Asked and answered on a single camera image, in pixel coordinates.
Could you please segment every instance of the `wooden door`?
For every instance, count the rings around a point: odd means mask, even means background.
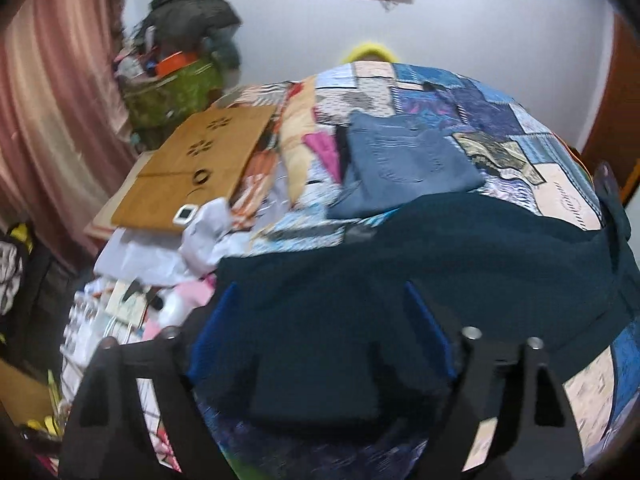
[[[621,188],[640,159],[640,43],[619,16],[607,86],[581,157],[592,174],[606,160]]]

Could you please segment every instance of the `silver rivet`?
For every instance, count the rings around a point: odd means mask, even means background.
[[[462,329],[462,335],[467,339],[475,340],[475,339],[480,339],[482,337],[482,332],[480,331],[479,328],[476,328],[475,326],[465,326]]]
[[[534,350],[542,350],[545,343],[539,337],[530,337],[527,339],[527,344]]]
[[[113,348],[114,346],[118,346],[118,340],[114,338],[114,336],[110,335],[105,337],[102,341],[100,341],[100,348]]]
[[[166,326],[158,335],[162,339],[175,339],[180,335],[180,329],[177,326]]]

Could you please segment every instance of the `patchwork bedspread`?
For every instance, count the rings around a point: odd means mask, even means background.
[[[373,61],[345,64],[307,78],[295,84],[294,96],[292,85],[248,87],[236,101],[257,105],[298,99],[295,113],[283,118],[287,135],[280,144],[287,169],[295,166],[289,171],[294,206],[255,234],[248,254],[334,246],[342,242],[348,224],[377,225],[393,214],[347,221],[326,218],[340,185],[302,143],[302,136],[310,129],[334,133],[337,125],[348,123],[353,110],[377,117],[419,114],[440,129],[460,126],[452,142],[486,177],[484,186],[473,192],[582,229],[600,228],[598,200],[581,163],[552,131],[499,90],[446,70]],[[635,322],[564,385],[587,455],[606,437],[639,385],[640,325]],[[484,421],[468,467],[483,462],[494,428],[495,420]]]

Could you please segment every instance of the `striped curtain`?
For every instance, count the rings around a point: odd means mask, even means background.
[[[0,217],[27,216],[67,265],[134,157],[111,73],[123,0],[25,0],[0,38]]]

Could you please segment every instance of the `gray clothing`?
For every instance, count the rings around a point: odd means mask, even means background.
[[[351,163],[328,218],[366,218],[422,195],[469,191],[484,184],[453,139],[418,115],[377,118],[354,111],[347,140]]]

